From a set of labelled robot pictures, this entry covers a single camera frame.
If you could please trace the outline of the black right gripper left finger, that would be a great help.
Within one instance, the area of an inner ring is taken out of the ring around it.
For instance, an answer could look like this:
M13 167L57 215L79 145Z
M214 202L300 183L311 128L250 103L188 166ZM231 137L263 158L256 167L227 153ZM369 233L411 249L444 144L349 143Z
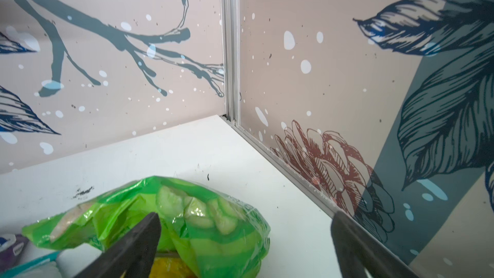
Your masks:
M149 277L162 227L152 212L77 277Z

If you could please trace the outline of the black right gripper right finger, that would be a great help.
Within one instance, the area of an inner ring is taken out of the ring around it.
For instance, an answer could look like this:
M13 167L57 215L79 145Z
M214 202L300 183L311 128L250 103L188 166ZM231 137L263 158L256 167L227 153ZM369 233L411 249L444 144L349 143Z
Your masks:
M337 212L331 236L343 278L418 278L404 262L344 212Z

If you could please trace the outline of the purple Fox's berries candy bag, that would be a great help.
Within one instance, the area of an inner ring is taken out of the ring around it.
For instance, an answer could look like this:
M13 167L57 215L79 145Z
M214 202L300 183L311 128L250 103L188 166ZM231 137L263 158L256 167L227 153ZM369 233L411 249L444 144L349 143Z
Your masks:
M20 234L2 234L0 240L0 270L3 273L16 264L29 240Z

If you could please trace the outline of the yellow snack bag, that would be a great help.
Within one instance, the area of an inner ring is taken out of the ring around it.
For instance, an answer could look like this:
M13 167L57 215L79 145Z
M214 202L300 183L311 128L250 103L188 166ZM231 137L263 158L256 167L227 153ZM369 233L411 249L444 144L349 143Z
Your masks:
M156 257L149 278L196 278L196 275L180 258Z

